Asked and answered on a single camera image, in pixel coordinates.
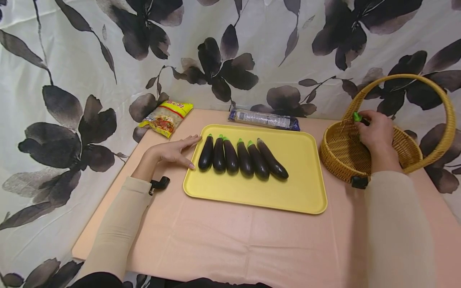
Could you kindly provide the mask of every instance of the floral curtain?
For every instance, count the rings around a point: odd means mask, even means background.
[[[367,84],[412,73],[461,111],[459,27],[461,0],[0,0],[0,285],[69,285],[72,245],[162,101],[340,119]],[[445,125],[410,79],[362,109],[424,155]],[[426,172],[461,223],[460,153],[457,130]]]

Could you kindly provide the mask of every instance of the yellow snack package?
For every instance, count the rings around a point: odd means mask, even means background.
[[[176,127],[193,107],[194,105],[190,103],[177,103],[167,100],[139,123],[139,127],[149,125],[166,138],[170,138]]]

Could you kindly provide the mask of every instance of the basket handle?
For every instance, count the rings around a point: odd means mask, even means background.
[[[375,86],[378,86],[381,82],[396,79],[396,78],[411,78],[419,80],[423,83],[429,85],[434,91],[439,95],[440,99],[443,102],[443,106],[445,108],[445,117],[447,120],[445,131],[443,132],[442,139],[435,147],[434,151],[431,152],[426,158],[422,159],[418,163],[411,165],[405,169],[406,173],[413,172],[420,168],[426,167],[435,161],[437,161],[440,157],[442,157],[445,152],[450,148],[453,139],[455,138],[456,132],[456,119],[455,119],[455,112],[453,111],[453,105],[451,104],[450,98],[445,93],[445,91],[440,88],[435,82],[430,79],[427,79],[423,76],[415,75],[415,74],[395,74],[380,78],[374,82],[371,82],[367,86],[365,86],[352,100],[352,103],[349,105],[346,113],[343,116],[343,121],[352,119],[352,114],[359,110],[362,101],[364,100],[365,96],[373,89]]]

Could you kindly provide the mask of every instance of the woven basket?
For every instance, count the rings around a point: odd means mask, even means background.
[[[396,78],[412,78],[422,81],[434,89],[442,99],[446,114],[446,127],[442,139],[434,151],[423,158],[418,144],[405,132],[394,126],[393,148],[399,155],[404,173],[428,166],[437,161],[448,150],[455,137],[456,121],[453,106],[445,91],[433,81],[414,74],[396,74],[378,79],[364,87],[352,100],[340,122],[332,124],[323,135],[320,157],[325,167],[339,179],[351,182],[352,176],[367,177],[371,174],[371,157],[368,149],[359,140],[359,131],[352,114],[359,110],[363,99],[381,82]]]

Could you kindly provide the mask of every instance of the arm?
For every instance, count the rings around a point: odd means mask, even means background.
[[[180,141],[149,148],[131,177],[128,177],[107,210],[96,234],[96,239],[76,280],[94,272],[109,272],[123,280],[126,261],[139,230],[142,215],[150,204],[150,181],[159,161],[179,162],[194,168],[181,151],[196,144],[201,137],[189,136]]]
[[[411,179],[403,174],[392,148],[392,121],[374,111],[361,113],[361,141],[372,156],[366,193],[368,212],[368,284],[370,288],[435,287],[429,224]]]

